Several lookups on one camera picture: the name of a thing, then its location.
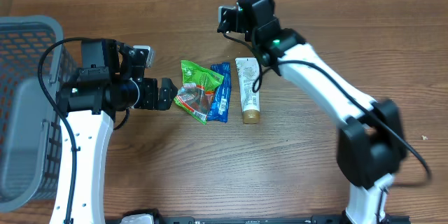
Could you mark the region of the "blue snack wrapper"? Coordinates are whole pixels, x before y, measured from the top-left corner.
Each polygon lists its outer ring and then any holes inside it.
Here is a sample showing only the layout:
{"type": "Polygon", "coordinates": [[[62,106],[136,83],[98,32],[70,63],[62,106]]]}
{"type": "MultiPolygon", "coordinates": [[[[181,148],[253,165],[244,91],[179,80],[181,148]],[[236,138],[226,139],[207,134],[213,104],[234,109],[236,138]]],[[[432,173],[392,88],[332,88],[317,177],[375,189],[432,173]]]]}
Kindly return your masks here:
{"type": "Polygon", "coordinates": [[[228,112],[230,105],[232,80],[229,62],[220,64],[212,64],[211,70],[223,76],[222,84],[217,87],[210,112],[207,116],[208,121],[220,121],[226,123],[228,121],[228,112]]]}

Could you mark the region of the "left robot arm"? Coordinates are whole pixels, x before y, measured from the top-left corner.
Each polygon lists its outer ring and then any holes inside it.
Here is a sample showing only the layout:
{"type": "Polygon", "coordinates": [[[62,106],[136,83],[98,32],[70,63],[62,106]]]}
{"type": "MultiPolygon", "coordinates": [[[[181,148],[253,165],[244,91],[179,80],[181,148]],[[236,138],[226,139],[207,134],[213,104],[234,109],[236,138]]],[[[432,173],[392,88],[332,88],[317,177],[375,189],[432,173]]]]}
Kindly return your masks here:
{"type": "Polygon", "coordinates": [[[107,38],[78,37],[83,63],[50,105],[62,132],[62,152],[51,223],[105,223],[104,177],[116,113],[166,111],[177,93],[169,78],[144,76],[154,49],[107,38]]]}

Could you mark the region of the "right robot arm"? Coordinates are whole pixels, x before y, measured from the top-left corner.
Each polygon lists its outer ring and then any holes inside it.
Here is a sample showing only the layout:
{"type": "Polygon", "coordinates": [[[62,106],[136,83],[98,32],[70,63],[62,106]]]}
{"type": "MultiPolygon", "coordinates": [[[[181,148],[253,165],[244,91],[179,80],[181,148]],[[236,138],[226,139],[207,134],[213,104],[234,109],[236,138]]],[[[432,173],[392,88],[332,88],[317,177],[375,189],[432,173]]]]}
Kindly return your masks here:
{"type": "Polygon", "coordinates": [[[237,0],[258,62],[306,92],[338,128],[337,164],[350,182],[345,223],[385,223],[386,194],[407,156],[398,107],[333,71],[301,35],[283,29],[274,0],[237,0]]]}

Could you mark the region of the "white tube gold cap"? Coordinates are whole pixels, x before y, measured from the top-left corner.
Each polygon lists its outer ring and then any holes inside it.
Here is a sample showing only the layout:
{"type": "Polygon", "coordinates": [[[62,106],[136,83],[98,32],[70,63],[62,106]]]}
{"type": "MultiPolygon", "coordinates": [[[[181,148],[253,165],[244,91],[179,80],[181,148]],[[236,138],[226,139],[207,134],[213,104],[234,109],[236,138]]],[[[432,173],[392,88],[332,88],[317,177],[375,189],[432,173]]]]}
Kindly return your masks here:
{"type": "Polygon", "coordinates": [[[235,59],[239,79],[242,118],[244,124],[260,122],[260,96],[253,91],[253,84],[259,77],[258,61],[253,57],[235,59]]]}

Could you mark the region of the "green snack bag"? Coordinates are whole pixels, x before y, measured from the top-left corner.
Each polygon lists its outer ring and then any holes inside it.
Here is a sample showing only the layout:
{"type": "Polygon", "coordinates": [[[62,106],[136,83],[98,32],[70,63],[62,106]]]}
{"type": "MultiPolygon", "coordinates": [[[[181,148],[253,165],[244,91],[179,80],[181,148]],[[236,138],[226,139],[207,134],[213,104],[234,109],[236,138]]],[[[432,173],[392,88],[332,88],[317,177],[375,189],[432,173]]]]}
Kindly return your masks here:
{"type": "Polygon", "coordinates": [[[174,98],[180,106],[203,125],[224,76],[188,60],[181,61],[183,84],[174,98]]]}

